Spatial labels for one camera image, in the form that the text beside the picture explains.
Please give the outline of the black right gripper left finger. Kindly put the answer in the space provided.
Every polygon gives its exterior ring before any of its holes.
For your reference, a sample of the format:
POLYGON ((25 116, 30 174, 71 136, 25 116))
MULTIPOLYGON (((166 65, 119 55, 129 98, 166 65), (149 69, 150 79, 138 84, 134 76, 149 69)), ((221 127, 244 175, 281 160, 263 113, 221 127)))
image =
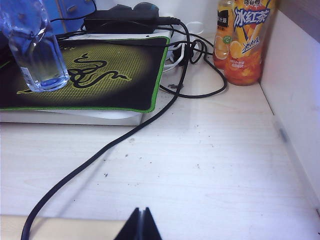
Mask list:
POLYGON ((139 240, 141 238, 141 230, 142 212, 136 207, 117 234, 116 240, 139 240))

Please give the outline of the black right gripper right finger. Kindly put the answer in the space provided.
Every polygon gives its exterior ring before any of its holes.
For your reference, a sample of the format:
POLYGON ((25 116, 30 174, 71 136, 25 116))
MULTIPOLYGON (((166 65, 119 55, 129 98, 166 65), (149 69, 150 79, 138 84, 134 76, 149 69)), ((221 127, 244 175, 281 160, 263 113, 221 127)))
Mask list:
POLYGON ((148 207, 143 212, 142 239, 162 240, 158 227, 148 207))

